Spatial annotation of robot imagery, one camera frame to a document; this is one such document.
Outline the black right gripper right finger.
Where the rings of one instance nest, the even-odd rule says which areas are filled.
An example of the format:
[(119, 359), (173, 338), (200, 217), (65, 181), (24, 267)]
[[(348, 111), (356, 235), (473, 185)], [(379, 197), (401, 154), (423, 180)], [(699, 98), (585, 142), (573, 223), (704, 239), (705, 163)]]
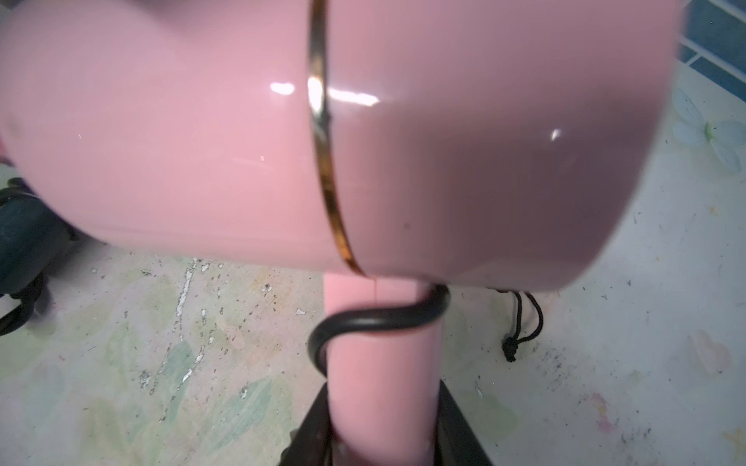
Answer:
[(493, 465), (444, 382), (440, 382), (438, 397), (436, 465)]

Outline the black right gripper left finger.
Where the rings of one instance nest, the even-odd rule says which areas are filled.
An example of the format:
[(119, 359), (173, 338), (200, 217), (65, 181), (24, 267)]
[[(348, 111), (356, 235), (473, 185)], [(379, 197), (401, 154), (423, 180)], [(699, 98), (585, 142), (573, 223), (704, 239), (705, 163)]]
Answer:
[(328, 385), (324, 384), (289, 446), (281, 453), (280, 466), (330, 466), (332, 464), (332, 424), (329, 414)]

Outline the black bag drawstring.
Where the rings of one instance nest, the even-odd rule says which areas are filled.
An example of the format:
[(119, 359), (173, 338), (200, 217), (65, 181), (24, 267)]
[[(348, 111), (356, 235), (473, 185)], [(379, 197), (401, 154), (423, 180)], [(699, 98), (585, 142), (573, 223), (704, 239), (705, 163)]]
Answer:
[[(544, 313), (543, 309), (536, 300), (536, 298), (530, 292), (516, 291), (516, 290), (498, 290), (495, 291), (503, 294), (511, 294), (515, 300), (515, 314), (514, 314), (514, 325), (513, 331), (507, 334), (502, 342), (501, 349), (507, 362), (512, 363), (516, 361), (516, 355), (520, 345), (535, 340), (542, 332), (544, 327)], [(524, 300), (526, 297), (532, 309), (534, 309), (537, 326), (532, 333), (523, 336), (523, 317), (524, 317)]]

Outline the pink hair dryer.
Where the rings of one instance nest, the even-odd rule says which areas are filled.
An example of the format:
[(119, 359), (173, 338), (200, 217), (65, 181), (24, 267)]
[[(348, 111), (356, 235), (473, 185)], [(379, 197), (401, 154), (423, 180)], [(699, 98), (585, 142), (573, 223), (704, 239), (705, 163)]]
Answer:
[(436, 465), (451, 285), (554, 291), (613, 235), (677, 1), (21, 1), (1, 159), (122, 247), (324, 274), (331, 465)]

